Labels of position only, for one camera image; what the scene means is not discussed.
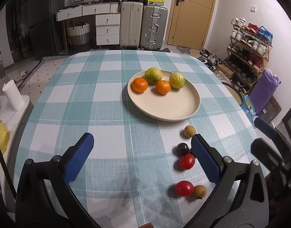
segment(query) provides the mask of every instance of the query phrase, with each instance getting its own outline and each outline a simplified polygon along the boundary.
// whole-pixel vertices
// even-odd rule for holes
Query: tangerine
[[[157,81],[155,88],[158,93],[163,94],[163,95],[171,91],[170,83],[167,81]]]
[[[132,81],[131,87],[137,93],[143,93],[148,88],[148,83],[143,78],[136,78]]]

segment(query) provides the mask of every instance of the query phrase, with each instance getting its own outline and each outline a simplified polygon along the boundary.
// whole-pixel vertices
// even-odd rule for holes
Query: checkered tablecloth
[[[150,67],[181,72],[198,90],[201,106],[191,118],[162,122],[142,113],[127,93],[130,78]],[[206,198],[172,199],[168,188],[181,180],[214,187],[196,161],[178,172],[172,149],[180,133],[193,125],[222,156],[249,163],[255,131],[235,99],[198,59],[154,51],[93,51],[69,57],[51,78],[35,105],[15,165],[17,186],[27,158],[48,161],[62,155],[84,132],[95,145],[78,178],[70,183],[77,198],[102,228],[182,227]],[[49,182],[59,213],[64,215]]]

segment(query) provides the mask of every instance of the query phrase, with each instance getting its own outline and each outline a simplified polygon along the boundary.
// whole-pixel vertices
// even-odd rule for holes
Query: beige plate
[[[169,81],[172,72],[162,70],[163,80]],[[171,89],[166,95],[156,92],[155,85],[149,85],[144,93],[136,93],[131,88],[134,79],[144,78],[145,71],[135,74],[128,82],[128,95],[139,110],[147,115],[162,121],[176,122],[189,118],[197,112],[201,104],[198,91],[186,79],[185,86],[180,89]]]

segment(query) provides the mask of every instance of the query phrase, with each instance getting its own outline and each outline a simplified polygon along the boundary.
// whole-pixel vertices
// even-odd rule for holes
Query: slipper
[[[21,80],[21,77],[14,77],[14,83],[18,83]]]
[[[27,70],[21,72],[21,80],[24,80],[27,75]]]

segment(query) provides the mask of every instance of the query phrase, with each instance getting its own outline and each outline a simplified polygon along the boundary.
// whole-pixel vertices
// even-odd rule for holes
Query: purple bag
[[[255,113],[258,114],[268,103],[277,86],[281,83],[278,77],[272,74],[270,69],[264,70],[254,89],[249,95],[254,105]]]

